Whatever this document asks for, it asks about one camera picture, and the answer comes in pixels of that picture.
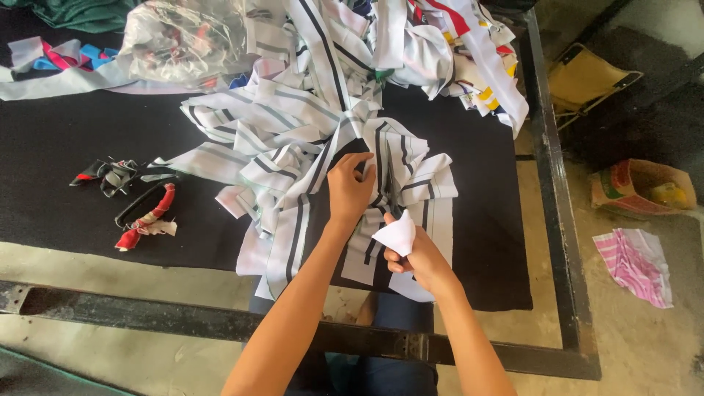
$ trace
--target folding chair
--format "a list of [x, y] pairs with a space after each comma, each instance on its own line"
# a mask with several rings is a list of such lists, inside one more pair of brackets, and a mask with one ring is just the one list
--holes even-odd
[[586, 116], [596, 105], [641, 77], [643, 73], [616, 68], [584, 45], [574, 43], [548, 74], [558, 130]]

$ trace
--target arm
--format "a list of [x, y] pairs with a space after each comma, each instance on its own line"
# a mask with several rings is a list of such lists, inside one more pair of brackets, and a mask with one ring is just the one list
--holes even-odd
[[[384, 215], [386, 223], [394, 217]], [[435, 296], [447, 335], [464, 396], [516, 396], [494, 348], [486, 338], [467, 301], [465, 290], [445, 258], [422, 227], [416, 227], [413, 253], [401, 258], [386, 249], [389, 270], [414, 271], [418, 283]]]
[[330, 220], [310, 256], [249, 339], [222, 396], [283, 395], [313, 341], [337, 260], [374, 187], [371, 166], [364, 181], [354, 168], [373, 154], [347, 154], [328, 173]]

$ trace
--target leg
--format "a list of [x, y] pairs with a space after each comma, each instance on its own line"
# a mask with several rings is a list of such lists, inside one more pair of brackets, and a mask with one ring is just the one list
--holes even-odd
[[[261, 276], [255, 277], [254, 289], [252, 296], [249, 299], [249, 311], [255, 314], [266, 315], [274, 306], [274, 302], [270, 299], [257, 297], [254, 295], [256, 285], [259, 284]], [[334, 387], [327, 372], [327, 362], [325, 361], [325, 353], [323, 352], [306, 352], [306, 355], [298, 365], [294, 376], [285, 393], [286, 396], [318, 396], [332, 395]]]
[[[433, 333], [433, 304], [380, 293], [372, 326]], [[435, 365], [379, 357], [361, 357], [351, 381], [352, 394], [368, 396], [437, 395]]]

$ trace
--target clear plastic bag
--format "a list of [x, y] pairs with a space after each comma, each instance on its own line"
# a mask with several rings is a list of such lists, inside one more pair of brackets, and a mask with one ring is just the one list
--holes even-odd
[[212, 91], [251, 69], [243, 0], [147, 1], [127, 15], [118, 61], [131, 78]]

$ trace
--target pink striped cloth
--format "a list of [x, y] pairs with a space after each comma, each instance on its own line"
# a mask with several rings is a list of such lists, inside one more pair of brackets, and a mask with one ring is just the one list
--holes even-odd
[[672, 308], [660, 238], [639, 229], [615, 228], [592, 239], [616, 283], [657, 308]]

